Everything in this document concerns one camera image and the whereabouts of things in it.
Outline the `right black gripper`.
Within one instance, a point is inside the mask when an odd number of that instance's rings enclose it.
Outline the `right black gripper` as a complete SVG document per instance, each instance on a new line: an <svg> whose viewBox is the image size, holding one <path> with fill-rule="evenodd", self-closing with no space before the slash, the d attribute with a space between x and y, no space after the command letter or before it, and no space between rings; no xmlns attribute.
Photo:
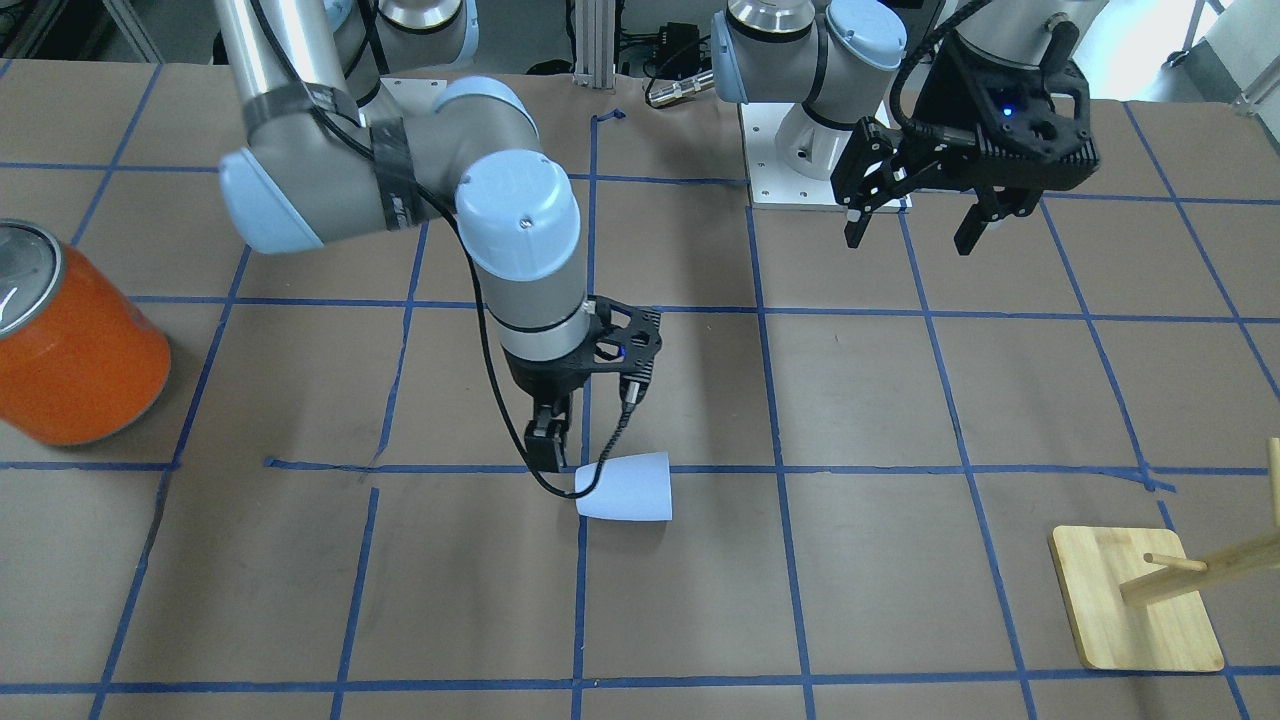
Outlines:
<svg viewBox="0 0 1280 720"><path fill-rule="evenodd" d="M662 314L589 295L568 319L545 331L500 327L500 346L515 383L534 401L524 430L529 466L563 473L572 428L572 393L593 374L620 377L620 397L639 405L662 350Z"/></svg>

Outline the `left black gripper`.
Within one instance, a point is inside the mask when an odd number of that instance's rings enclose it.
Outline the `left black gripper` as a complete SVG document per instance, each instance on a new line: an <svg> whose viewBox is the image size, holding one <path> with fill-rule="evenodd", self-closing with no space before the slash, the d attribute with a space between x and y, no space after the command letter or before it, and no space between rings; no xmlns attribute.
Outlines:
<svg viewBox="0 0 1280 720"><path fill-rule="evenodd" d="M895 167L924 174L928 188L1005 187L975 188L977 201L954 234L960 256L972 254L989 225L1029 217L1041 190L1073 190L1097 172L1089 87L1070 58L1075 41L1053 35L1030 65L1016 67L948 36L911 113L914 122L940 127L942 137L901 140L874 117L850 132L829 177L847 210L846 245L858 249L873 211L893 199L895 154Z"/></svg>

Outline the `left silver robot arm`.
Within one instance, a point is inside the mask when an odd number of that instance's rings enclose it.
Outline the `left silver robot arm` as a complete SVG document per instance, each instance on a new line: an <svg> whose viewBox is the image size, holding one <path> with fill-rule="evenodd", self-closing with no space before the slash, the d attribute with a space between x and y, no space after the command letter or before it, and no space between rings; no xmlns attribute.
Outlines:
<svg viewBox="0 0 1280 720"><path fill-rule="evenodd" d="M710 35L727 102L787 102L780 147L828 181L845 238L916 190L973 191L954 236L1030 215L1101 164L1089 85L1073 59L1101 1L961 1L915 46L879 1L728 1Z"/></svg>

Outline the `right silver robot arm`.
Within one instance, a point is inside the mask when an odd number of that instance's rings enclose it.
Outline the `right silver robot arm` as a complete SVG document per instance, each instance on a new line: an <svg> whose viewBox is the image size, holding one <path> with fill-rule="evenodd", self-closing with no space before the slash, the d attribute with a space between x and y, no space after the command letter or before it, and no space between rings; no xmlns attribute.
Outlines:
<svg viewBox="0 0 1280 720"><path fill-rule="evenodd" d="M730 1L710 33L712 78L727 102L790 102L813 126L849 138L823 172L851 213L856 246L870 213L911 190L977 190L955 236L972 251L983 228L1012 213L1007 195L1036 199L1033 120L1052 104L1036 83L1073 72L1069 45L1042 35L1041 63L987 47L968 1L911 51L901 20L877 1ZM381 32L413 40L449 33L443 20L402 19L404 4L219 1L223 46L242 100L247 146L219 165L230 218L257 252L303 252L384 227L443 219L468 259L532 419L515 447L536 479L564 470L571 400L599 373L620 377L625 428L660 350L660 316L588 292L581 215L564 169L547 158L536 123L503 82L449 82L425 113L367 108L388 70L426 64Z"/></svg>

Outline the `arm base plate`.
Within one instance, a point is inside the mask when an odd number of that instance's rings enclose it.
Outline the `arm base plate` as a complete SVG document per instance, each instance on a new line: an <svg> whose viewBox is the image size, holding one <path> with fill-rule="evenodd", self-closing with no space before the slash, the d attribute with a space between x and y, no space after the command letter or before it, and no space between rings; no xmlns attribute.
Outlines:
<svg viewBox="0 0 1280 720"><path fill-rule="evenodd" d="M436 99L447 90L448 81L439 78L381 78L378 102L403 113L430 111Z"/></svg>
<svg viewBox="0 0 1280 720"><path fill-rule="evenodd" d="M751 205L759 209L845 211L831 174L850 133L813 120L791 102L739 106Z"/></svg>

